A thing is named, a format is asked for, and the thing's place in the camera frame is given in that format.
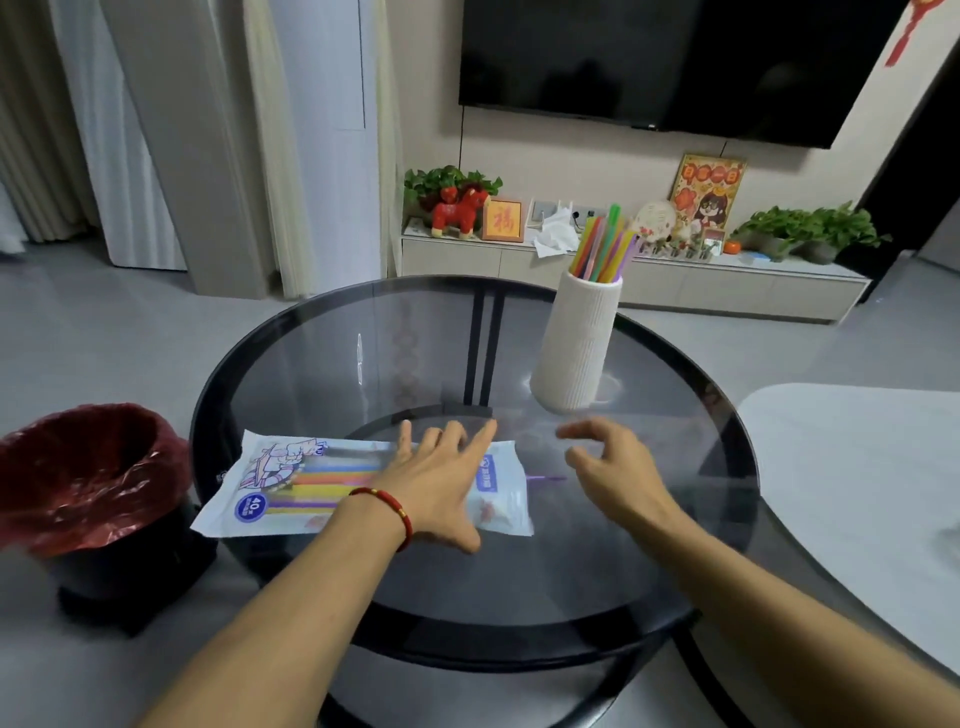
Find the person's right hand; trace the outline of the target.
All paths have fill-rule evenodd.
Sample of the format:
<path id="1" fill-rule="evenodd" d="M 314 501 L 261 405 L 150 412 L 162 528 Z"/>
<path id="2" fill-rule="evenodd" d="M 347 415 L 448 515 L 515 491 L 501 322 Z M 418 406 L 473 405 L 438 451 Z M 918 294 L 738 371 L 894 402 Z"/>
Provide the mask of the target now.
<path id="1" fill-rule="evenodd" d="M 587 497 L 631 536 L 645 540 L 675 526 L 684 515 L 667 491 L 651 452 L 626 426 L 608 418 L 588 418 L 560 425 L 556 435 L 564 441 L 602 445 L 602 453 L 592 456 L 606 462 L 606 492 Z"/>

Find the person's left hand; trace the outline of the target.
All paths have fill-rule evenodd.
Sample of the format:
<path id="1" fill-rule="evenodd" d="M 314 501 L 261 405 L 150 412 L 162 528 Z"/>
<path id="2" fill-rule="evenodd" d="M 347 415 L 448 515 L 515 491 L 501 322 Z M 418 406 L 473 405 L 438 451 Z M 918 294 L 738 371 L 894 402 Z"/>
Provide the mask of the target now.
<path id="1" fill-rule="evenodd" d="M 466 498 L 497 430 L 498 422 L 488 419 L 476 435 L 468 438 L 458 459 L 439 457 L 443 428 L 428 428 L 417 444 L 412 435 L 414 454 L 405 465 L 394 468 L 391 460 L 366 486 L 351 491 L 349 497 L 371 497 L 400 519 L 403 532 L 399 551 L 418 535 L 443 541 L 443 516 L 469 517 Z"/>

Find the white ribbed vase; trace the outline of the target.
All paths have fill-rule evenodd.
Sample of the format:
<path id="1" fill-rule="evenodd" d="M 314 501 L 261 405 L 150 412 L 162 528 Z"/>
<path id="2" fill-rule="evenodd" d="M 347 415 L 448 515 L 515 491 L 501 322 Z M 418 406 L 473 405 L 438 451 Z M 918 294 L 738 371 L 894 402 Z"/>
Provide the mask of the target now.
<path id="1" fill-rule="evenodd" d="M 594 403 L 622 286 L 621 278 L 603 283 L 562 274 L 530 380 L 547 411 L 570 414 Z"/>

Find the bundle of coloured straws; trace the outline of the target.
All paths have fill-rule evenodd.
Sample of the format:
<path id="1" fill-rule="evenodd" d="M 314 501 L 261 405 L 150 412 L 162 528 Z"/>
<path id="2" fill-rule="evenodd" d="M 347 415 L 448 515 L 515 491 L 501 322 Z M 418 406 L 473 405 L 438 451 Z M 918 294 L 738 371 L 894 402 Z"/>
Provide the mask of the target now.
<path id="1" fill-rule="evenodd" d="M 587 223 L 567 272 L 587 283 L 615 284 L 641 242 L 640 228 L 613 203 L 606 214 Z"/>

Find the gold framed red sign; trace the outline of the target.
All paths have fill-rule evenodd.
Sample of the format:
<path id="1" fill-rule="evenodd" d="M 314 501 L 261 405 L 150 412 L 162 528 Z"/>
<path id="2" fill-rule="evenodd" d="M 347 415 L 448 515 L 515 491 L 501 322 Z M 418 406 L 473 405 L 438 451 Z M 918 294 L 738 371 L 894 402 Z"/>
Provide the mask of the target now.
<path id="1" fill-rule="evenodd" d="M 524 242 L 526 207 L 522 200 L 488 197 L 482 218 L 481 240 L 509 244 Z"/>

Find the red toy horse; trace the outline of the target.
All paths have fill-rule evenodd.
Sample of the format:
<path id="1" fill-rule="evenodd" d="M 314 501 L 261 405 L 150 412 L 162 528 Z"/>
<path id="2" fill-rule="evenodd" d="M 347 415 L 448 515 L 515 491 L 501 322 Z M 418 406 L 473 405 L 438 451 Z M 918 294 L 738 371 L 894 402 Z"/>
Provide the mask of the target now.
<path id="1" fill-rule="evenodd" d="M 477 217 L 489 197 L 483 187 L 470 187 L 463 192 L 452 185 L 440 188 L 439 202 L 432 212 L 430 235 L 443 237 L 448 228 L 455 227 L 461 239 L 471 238 Z"/>

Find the white crumpled tissue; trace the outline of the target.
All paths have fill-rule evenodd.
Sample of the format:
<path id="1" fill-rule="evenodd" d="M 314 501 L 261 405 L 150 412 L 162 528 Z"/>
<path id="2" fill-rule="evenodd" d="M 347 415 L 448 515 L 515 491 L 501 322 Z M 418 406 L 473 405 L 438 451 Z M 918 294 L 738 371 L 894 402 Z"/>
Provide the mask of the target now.
<path id="1" fill-rule="evenodd" d="M 532 245 L 539 260 L 575 254 L 581 235 L 572 222 L 572 206 L 560 206 L 545 217 L 534 233 Z"/>

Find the round decorated fan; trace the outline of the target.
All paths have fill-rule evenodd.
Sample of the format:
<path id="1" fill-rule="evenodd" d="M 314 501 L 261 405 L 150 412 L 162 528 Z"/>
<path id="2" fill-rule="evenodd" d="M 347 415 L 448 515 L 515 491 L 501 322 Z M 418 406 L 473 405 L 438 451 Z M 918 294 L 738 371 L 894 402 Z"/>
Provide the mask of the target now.
<path id="1" fill-rule="evenodd" d="M 677 225 L 677 208 L 670 200 L 642 205 L 628 224 L 628 230 L 647 244 L 666 243 Z"/>

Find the green potted plant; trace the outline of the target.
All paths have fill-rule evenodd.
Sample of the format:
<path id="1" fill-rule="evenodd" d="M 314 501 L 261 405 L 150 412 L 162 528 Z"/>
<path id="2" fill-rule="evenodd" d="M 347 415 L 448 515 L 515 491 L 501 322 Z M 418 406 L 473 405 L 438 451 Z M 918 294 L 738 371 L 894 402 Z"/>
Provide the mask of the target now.
<path id="1" fill-rule="evenodd" d="M 745 251 L 773 262 L 786 261 L 803 244 L 822 237 L 824 220 L 817 212 L 774 206 L 753 213 L 731 234 Z"/>
<path id="2" fill-rule="evenodd" d="M 480 171 L 465 173 L 455 165 L 429 171 L 409 169 L 404 176 L 404 214 L 430 220 L 438 205 L 459 202 L 471 189 L 497 196 L 502 186 L 500 176 L 488 178 Z"/>
<path id="3" fill-rule="evenodd" d="M 807 214 L 805 237 L 798 247 L 800 258 L 814 264 L 833 264 L 851 246 L 878 248 L 890 242 L 889 234 L 879 235 L 869 211 L 854 209 L 849 200 L 835 208 L 818 208 Z"/>

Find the cartoon picture board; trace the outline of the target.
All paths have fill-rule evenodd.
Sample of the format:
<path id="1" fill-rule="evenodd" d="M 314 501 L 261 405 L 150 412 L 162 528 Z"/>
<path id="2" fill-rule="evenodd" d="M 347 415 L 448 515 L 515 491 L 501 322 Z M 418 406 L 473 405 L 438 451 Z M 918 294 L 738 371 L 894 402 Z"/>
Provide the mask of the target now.
<path id="1" fill-rule="evenodd" d="M 747 168 L 743 158 L 685 153 L 668 196 L 677 227 L 698 221 L 703 230 L 724 231 Z"/>

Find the black trash bin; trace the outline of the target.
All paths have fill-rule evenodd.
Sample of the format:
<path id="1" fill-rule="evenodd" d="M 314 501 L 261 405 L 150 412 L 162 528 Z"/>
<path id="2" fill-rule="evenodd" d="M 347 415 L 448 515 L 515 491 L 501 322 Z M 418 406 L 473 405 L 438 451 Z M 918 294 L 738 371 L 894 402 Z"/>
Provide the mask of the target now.
<path id="1" fill-rule="evenodd" d="M 59 612 L 74 625 L 138 636 L 216 558 L 217 540 L 191 528 L 199 511 L 186 497 L 165 516 L 108 545 L 41 559 L 56 586 Z"/>

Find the white sheer curtain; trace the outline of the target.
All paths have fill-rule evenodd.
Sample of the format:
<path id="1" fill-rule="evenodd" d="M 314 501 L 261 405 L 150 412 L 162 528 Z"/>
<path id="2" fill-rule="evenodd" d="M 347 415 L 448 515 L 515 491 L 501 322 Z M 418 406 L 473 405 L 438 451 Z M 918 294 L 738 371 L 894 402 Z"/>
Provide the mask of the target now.
<path id="1" fill-rule="evenodd" d="M 99 0 L 47 0 L 112 264 L 185 272 L 174 224 Z"/>

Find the black flat television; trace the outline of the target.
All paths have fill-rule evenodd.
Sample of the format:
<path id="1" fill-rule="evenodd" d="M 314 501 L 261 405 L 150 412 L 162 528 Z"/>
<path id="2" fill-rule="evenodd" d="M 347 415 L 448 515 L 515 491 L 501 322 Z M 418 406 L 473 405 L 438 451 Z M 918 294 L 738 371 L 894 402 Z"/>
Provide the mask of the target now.
<path id="1" fill-rule="evenodd" d="M 829 149 L 908 0 L 464 0 L 459 102 Z"/>

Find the beige curtain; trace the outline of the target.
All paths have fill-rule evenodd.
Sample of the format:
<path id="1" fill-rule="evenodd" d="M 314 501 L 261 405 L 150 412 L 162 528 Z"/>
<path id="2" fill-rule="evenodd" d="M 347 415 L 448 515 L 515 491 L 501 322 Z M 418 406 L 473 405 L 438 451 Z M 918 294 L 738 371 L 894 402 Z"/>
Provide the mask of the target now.
<path id="1" fill-rule="evenodd" d="M 101 228 L 48 0 L 0 0 L 0 184 L 31 242 Z"/>

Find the red hanging knot ornament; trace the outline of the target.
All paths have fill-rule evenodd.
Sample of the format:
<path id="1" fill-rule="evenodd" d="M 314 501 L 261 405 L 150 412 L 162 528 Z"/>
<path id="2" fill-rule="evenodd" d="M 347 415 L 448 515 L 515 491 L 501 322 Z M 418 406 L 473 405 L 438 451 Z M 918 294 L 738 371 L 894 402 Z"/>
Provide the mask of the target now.
<path id="1" fill-rule="evenodd" d="M 923 19 L 945 2 L 946 0 L 909 0 L 907 22 L 884 62 L 884 67 L 896 66 Z"/>

